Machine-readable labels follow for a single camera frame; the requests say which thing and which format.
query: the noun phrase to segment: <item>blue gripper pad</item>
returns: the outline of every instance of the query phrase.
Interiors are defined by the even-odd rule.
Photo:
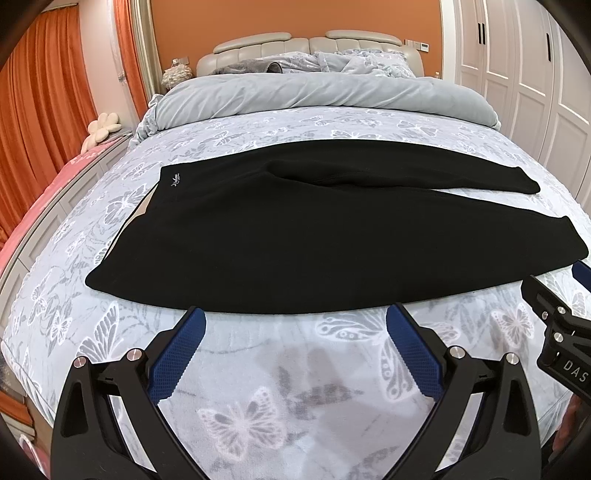
[[[386,328],[421,393],[439,401],[443,395],[441,366],[396,305],[386,312]]]
[[[591,268],[583,262],[573,264],[573,278],[587,290],[591,291]]]
[[[205,335],[205,313],[195,309],[150,369],[148,396],[154,405],[173,394]]]

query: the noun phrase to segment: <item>wardrobe door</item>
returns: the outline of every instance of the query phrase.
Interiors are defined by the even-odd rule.
[[[591,157],[591,75],[562,29],[552,19],[554,42],[554,93],[550,121],[540,163],[556,176],[579,202],[583,177]]]
[[[456,82],[482,92],[482,0],[456,0]]]
[[[483,0],[483,4],[482,95],[499,115],[501,132],[506,135],[515,82],[514,0]]]
[[[550,16],[537,0],[515,3],[515,86],[507,136],[538,160],[552,104],[553,33]]]

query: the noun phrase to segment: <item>black pants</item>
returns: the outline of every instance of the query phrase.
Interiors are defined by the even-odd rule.
[[[432,189],[534,194],[520,168],[425,145],[317,140],[162,168],[86,278],[156,306],[311,313],[432,299],[587,257],[568,217]]]

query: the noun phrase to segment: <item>bed frame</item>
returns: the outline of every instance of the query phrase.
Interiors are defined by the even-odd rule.
[[[131,133],[121,137],[99,154],[45,207],[23,237],[4,272],[0,274],[0,339],[8,324],[10,310],[25,275],[30,271],[68,213],[99,179],[125,154]]]
[[[209,75],[218,67],[224,67],[241,60],[257,59],[289,51],[314,53],[315,51],[335,52],[350,48],[375,48],[382,51],[404,53],[408,65],[417,77],[425,75],[423,61],[418,50],[403,45],[399,38],[378,32],[364,30],[329,30],[325,37],[291,38],[287,32],[263,33],[237,38],[219,44],[213,53],[205,55],[197,63],[197,76]]]

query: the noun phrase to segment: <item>cream leather headboard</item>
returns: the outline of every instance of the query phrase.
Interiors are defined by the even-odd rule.
[[[205,55],[197,63],[197,76],[210,74],[218,67],[237,61],[257,59],[289,51],[334,52],[350,48],[376,48],[383,51],[400,51],[417,77],[423,77],[423,62],[417,50],[402,44],[393,35],[363,30],[330,30],[325,37],[291,38],[287,32],[263,33],[237,38],[219,44],[213,53]]]

